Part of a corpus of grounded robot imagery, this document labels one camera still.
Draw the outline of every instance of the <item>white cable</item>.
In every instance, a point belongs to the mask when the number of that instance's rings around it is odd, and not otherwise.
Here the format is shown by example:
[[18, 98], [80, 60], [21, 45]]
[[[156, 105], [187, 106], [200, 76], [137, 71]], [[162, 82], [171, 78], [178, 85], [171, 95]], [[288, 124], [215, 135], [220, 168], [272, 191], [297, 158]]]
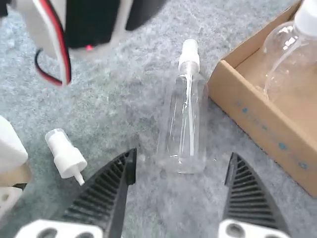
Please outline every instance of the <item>white cable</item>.
[[40, 0], [33, 0], [34, 6], [36, 7], [36, 9], [38, 10], [39, 14], [41, 15], [48, 31], [49, 31], [49, 35], [50, 35], [50, 40], [53, 44], [54, 50], [55, 50], [55, 54], [57, 57], [57, 61], [59, 64], [59, 70], [60, 70], [60, 79], [63, 83], [63, 86], [67, 85], [67, 77], [66, 77], [66, 68], [65, 68], [65, 63], [63, 60], [63, 55], [61, 53], [61, 46], [59, 45], [59, 41], [58, 41], [58, 36], [57, 33], [55, 31], [54, 25], [50, 20], [50, 17], [47, 15], [47, 13], [45, 12], [45, 9], [43, 8]]

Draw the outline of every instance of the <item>black wire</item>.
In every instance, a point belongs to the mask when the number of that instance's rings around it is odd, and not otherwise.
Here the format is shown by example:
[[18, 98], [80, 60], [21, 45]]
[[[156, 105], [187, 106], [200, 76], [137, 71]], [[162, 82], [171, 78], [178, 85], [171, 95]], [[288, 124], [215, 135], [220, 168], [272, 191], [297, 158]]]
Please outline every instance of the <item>black wire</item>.
[[[58, 15], [57, 15], [57, 13], [56, 13], [56, 11], [55, 11], [55, 9], [54, 9], [54, 7], [53, 7], [51, 1], [50, 1], [50, 0], [46, 0], [46, 2], [47, 2], [47, 4], [50, 6], [50, 9], [51, 9], [51, 11], [52, 11], [52, 13], [53, 13], [53, 15], [54, 15], [54, 18], [56, 19], [56, 21], [57, 21], [57, 23], [58, 23], [59, 30], [60, 30], [60, 32], [62, 33], [62, 43], [63, 43], [63, 46], [64, 46], [64, 47], [63, 47], [63, 50], [64, 50], [64, 53], [66, 54], [66, 59], [67, 59], [67, 62], [66, 62], [66, 63], [67, 63], [67, 66], [66, 66], [66, 67], [69, 68], [69, 73], [68, 73], [69, 82], [67, 82], [67, 84], [69, 84], [69, 83], [71, 82], [71, 63], [70, 63], [70, 58], [69, 58], [68, 47], [66, 46], [66, 43], [65, 43], [64, 29], [63, 29], [63, 26], [62, 26], [62, 24], [61, 24], [61, 22], [60, 22], [60, 20], [59, 20], [59, 17], [58, 17]], [[40, 49], [38, 49], [38, 50], [36, 51], [36, 54], [35, 54], [35, 57], [34, 57], [35, 68], [37, 69], [37, 71], [38, 71], [47, 81], [49, 81], [49, 82], [51, 82], [51, 83], [54, 83], [54, 84], [56, 84], [56, 85], [58, 85], [58, 86], [61, 86], [61, 85], [62, 85], [62, 81], [61, 81], [61, 80], [59, 80], [59, 79], [57, 79], [57, 78], [51, 76], [50, 74], [44, 72], [44, 71], [40, 68], [40, 66], [39, 66], [39, 64], [38, 64], [38, 57], [39, 57], [40, 52], [42, 52], [42, 51], [43, 51], [43, 48], [40, 48]]]
[[39, 63], [38, 63], [38, 57], [39, 57], [39, 54], [40, 52], [43, 51], [43, 48], [39, 48], [37, 51], [36, 51], [36, 54], [35, 54], [35, 57], [34, 57], [34, 64], [35, 64], [35, 68], [36, 70], [49, 82], [51, 83], [54, 83], [56, 85], [59, 85], [61, 86], [63, 84], [62, 81], [60, 81], [59, 79], [49, 75], [48, 73], [44, 72], [41, 67], [39, 66]]

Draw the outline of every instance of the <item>bottle cap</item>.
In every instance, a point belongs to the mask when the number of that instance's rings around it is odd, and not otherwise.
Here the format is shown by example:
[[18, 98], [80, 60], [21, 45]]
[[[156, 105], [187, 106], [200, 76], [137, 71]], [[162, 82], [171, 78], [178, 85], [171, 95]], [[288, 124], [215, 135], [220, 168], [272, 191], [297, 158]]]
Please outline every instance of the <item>bottle cap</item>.
[[200, 59], [198, 55], [198, 44], [194, 39], [187, 39], [183, 43], [182, 54], [179, 57], [178, 69], [180, 69], [182, 63], [192, 61], [198, 65], [198, 69], [200, 69]]
[[295, 14], [294, 24], [301, 33], [317, 37], [317, 0], [304, 0]]
[[45, 141], [54, 156], [60, 176], [63, 179], [75, 177], [78, 183], [83, 185], [85, 182], [80, 172], [86, 168], [87, 161], [69, 141], [64, 130], [58, 128], [49, 131], [45, 135]]

